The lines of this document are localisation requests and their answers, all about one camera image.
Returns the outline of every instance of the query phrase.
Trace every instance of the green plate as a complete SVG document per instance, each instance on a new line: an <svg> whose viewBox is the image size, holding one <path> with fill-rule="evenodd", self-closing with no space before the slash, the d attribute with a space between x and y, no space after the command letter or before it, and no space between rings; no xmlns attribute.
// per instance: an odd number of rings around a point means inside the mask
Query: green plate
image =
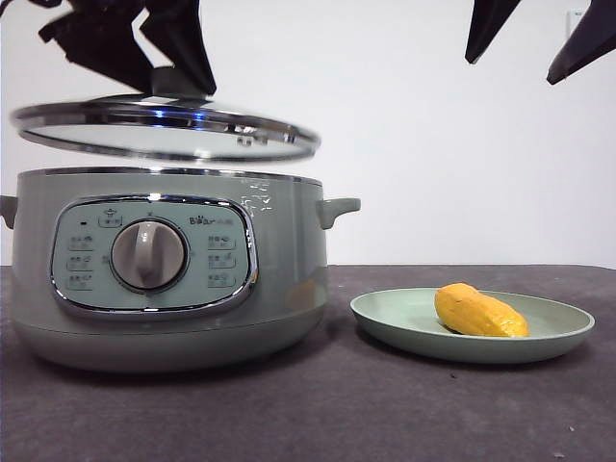
<svg viewBox="0 0 616 462"><path fill-rule="evenodd" d="M350 302L363 329L406 351L469 363L542 361L579 345L595 325L575 306L528 295L485 292L508 303L528 322L528 337L478 337L445 328L434 309L436 289L396 289L360 295Z"/></svg>

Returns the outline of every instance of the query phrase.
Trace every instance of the control knob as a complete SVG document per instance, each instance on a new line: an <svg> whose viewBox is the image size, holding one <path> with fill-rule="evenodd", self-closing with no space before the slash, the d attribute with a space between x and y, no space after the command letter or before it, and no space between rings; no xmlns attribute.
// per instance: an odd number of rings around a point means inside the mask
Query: control knob
<svg viewBox="0 0 616 462"><path fill-rule="evenodd" d="M154 290L175 281L186 261L179 231L169 224L144 220L119 232L112 248L116 276L139 290Z"/></svg>

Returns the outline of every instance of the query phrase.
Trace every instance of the brand logo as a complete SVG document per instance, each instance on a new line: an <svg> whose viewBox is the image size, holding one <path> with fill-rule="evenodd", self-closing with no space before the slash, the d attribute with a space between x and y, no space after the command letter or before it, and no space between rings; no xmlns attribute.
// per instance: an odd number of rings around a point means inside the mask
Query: brand logo
<svg viewBox="0 0 616 462"><path fill-rule="evenodd" d="M214 224L216 220L197 215L196 217L190 217L189 222L190 224Z"/></svg>

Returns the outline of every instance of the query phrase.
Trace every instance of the white wall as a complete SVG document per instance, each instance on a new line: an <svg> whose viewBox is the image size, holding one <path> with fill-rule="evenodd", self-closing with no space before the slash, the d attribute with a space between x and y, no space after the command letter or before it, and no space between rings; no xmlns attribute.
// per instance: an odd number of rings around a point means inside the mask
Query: white wall
<svg viewBox="0 0 616 462"><path fill-rule="evenodd" d="M331 263L616 268L616 53L545 81L566 12L587 3L522 2L477 66L464 61L472 0L203 1L202 18L218 101L322 135L310 161L250 167L362 198L328 231ZM142 164L29 144L10 126L22 105L128 91L39 40L59 12L23 1L2 18L2 193L26 169Z"/></svg>

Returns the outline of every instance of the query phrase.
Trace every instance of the yellow fruit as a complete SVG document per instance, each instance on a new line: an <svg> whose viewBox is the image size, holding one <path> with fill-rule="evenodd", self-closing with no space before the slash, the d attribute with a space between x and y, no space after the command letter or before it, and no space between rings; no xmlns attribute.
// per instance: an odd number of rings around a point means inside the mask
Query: yellow fruit
<svg viewBox="0 0 616 462"><path fill-rule="evenodd" d="M461 334L492 337L527 337L524 316L506 303L461 282L442 287L434 296L443 323Z"/></svg>

